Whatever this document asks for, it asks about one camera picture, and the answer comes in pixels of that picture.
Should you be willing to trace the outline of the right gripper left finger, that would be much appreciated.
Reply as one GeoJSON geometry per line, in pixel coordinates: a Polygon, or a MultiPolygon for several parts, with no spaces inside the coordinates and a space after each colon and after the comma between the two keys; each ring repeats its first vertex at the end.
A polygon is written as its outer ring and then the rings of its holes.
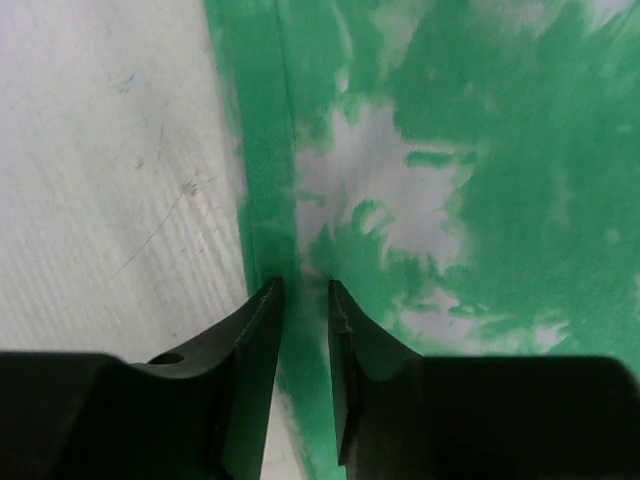
{"type": "Polygon", "coordinates": [[[256,479],[260,475],[285,307],[284,283],[273,278],[247,302],[192,339],[152,358],[160,378],[169,435],[193,460],[185,479],[256,479]]]}

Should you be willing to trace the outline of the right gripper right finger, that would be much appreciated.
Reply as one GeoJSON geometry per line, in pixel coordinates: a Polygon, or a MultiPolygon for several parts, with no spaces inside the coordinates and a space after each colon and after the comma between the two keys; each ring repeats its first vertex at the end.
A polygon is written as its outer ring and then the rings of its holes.
{"type": "Polygon", "coordinates": [[[338,462],[388,468],[410,442],[421,355],[371,319],[344,284],[328,284],[328,343],[338,462]]]}

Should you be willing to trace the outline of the green white tie-dye trousers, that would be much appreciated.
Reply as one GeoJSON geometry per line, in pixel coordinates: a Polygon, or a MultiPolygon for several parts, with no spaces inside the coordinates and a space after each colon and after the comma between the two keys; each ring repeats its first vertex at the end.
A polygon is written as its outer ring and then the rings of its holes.
{"type": "Polygon", "coordinates": [[[209,1],[308,479],[341,479],[329,279],[427,354],[639,366],[635,1],[209,1]]]}

